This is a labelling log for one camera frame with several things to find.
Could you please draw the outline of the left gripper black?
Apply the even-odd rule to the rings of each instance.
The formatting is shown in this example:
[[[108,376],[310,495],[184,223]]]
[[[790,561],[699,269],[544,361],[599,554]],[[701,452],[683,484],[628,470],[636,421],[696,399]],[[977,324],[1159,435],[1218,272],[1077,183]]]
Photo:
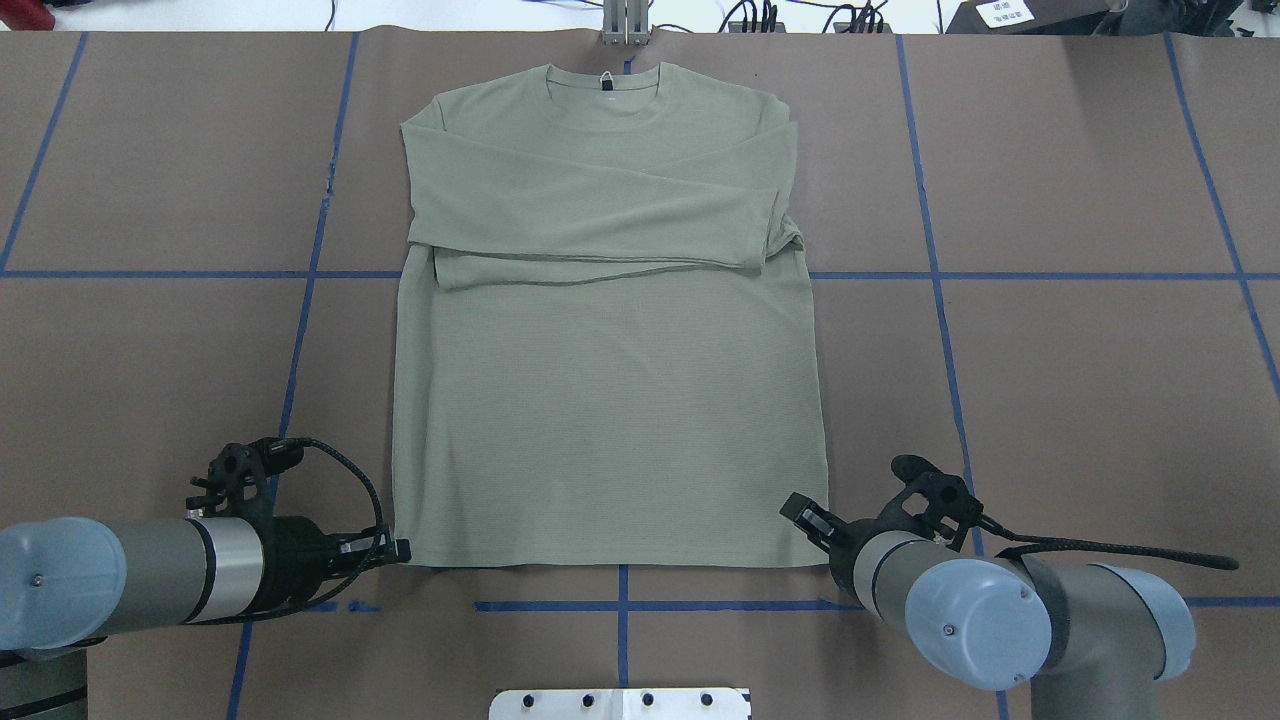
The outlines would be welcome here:
[[[275,518],[264,542],[262,610],[305,603],[321,584],[344,580],[361,568],[408,562],[407,539],[388,539],[370,527],[360,533],[325,533],[302,516]]]

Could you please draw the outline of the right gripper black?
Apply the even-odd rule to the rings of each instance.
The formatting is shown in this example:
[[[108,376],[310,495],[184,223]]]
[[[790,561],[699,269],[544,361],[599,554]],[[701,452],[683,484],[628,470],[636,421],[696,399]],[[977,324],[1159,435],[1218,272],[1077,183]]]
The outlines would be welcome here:
[[[829,574],[841,591],[869,588],[883,557],[901,544],[920,542],[908,530],[884,529],[874,520],[847,524],[817,501],[792,492],[780,515],[822,551],[829,551]]]

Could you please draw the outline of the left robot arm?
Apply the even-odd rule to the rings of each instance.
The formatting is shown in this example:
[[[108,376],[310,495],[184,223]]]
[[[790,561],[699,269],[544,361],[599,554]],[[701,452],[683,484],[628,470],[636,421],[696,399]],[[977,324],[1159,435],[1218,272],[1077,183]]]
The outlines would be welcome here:
[[[260,623],[407,562],[387,530],[328,534],[303,518],[102,523],[56,518],[1,534],[3,716],[84,719],[87,651],[159,628]]]

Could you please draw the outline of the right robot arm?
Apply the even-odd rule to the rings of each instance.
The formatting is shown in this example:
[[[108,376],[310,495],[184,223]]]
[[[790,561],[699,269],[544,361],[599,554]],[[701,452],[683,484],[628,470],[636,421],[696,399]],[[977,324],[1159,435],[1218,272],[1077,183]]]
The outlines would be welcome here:
[[[980,691],[1028,685],[1036,719],[1158,719],[1160,687],[1198,644],[1187,601],[1148,571],[965,556],[799,493],[780,511],[826,552],[836,584],[933,667]]]

